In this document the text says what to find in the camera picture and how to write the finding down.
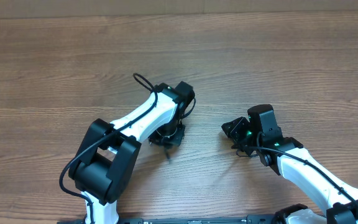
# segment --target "robotic arm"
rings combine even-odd
[[[326,216],[316,215],[298,204],[277,212],[272,223],[358,223],[355,205],[358,189],[325,169],[296,139],[284,138],[271,105],[254,106],[248,115],[249,121],[241,117],[222,125],[225,134],[234,141],[232,148],[248,156],[256,151],[263,165],[297,185]]]
[[[68,171],[76,188],[91,201],[91,205],[86,202],[86,224],[92,221],[92,224],[118,222],[117,199],[129,182],[141,143],[149,138],[150,142],[165,147],[180,145],[185,132],[181,120],[187,116],[185,110],[194,97],[193,87],[185,82],[179,83],[175,88],[162,83],[154,87],[144,104],[125,117],[110,123],[97,119],[91,124],[77,152],[76,156],[80,156],[70,165]],[[108,141],[90,149],[96,141],[115,131],[117,133]],[[97,153],[98,148],[115,153],[113,161]]]

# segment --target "wall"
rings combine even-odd
[[[0,19],[332,10],[358,10],[358,0],[0,0]]]

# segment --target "tabletop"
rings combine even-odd
[[[147,99],[134,72],[189,83],[197,104],[170,161],[142,145],[120,216],[242,217],[296,203],[321,213],[222,132],[265,103],[284,136],[358,188],[358,11],[0,20],[0,223],[83,217],[58,176],[95,119]]]

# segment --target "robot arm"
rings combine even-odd
[[[70,166],[68,175],[75,181],[75,186],[81,194],[92,201],[93,218],[97,224],[118,222],[116,201],[129,182],[143,141],[149,138],[150,142],[165,147],[181,143],[185,131],[181,120],[195,97],[193,87],[185,82],[179,83],[175,88],[162,83],[155,87],[155,91],[155,107],[126,128],[122,129],[155,103],[155,93],[121,119],[111,123],[101,119],[94,121],[88,128],[77,155],[87,150],[86,153]],[[94,142],[118,129],[121,131],[108,141],[89,149]],[[113,161],[97,153],[98,148],[109,149],[115,153]],[[91,223],[90,216],[90,206],[87,206],[86,224]]]
[[[296,139],[284,138],[271,105],[254,106],[248,115],[249,121],[241,117],[222,125],[225,134],[234,141],[233,148],[248,156],[255,151],[263,165],[297,185],[326,216],[318,216],[298,204],[277,212],[272,223],[358,223],[358,207],[342,194],[348,194],[358,203],[358,189],[325,169]],[[313,165],[325,177],[312,168]],[[335,188],[328,179],[338,186]]]

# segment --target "table surface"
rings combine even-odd
[[[358,11],[0,20],[0,223],[83,217],[58,176],[92,121],[147,98],[134,72],[188,82],[197,105],[171,161],[142,145],[122,217],[240,217],[296,203],[321,213],[258,158],[237,157],[221,131],[263,103],[285,136],[358,188]]]

